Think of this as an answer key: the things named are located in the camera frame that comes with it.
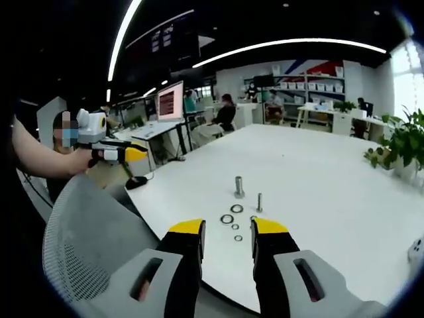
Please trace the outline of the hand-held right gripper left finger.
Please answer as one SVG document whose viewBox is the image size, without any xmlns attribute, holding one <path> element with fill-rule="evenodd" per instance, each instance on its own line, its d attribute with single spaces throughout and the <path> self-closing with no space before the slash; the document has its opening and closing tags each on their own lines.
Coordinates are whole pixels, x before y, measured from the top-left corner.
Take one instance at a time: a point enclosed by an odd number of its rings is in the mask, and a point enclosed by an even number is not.
<svg viewBox="0 0 424 318">
<path fill-rule="evenodd" d="M 206 222 L 171 227 L 114 272 L 106 290 L 79 302 L 80 317 L 193 317 L 202 277 Z"/>
</svg>

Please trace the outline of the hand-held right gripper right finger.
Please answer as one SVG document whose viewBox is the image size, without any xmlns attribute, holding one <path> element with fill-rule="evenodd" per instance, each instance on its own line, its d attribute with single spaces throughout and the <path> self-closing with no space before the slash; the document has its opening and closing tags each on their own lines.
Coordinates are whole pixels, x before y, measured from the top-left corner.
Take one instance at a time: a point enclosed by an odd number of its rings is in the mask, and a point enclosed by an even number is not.
<svg viewBox="0 0 424 318">
<path fill-rule="evenodd" d="M 345 277 L 281 224 L 253 217 L 253 278 L 262 317 L 383 317 L 386 306 L 362 301 Z"/>
</svg>

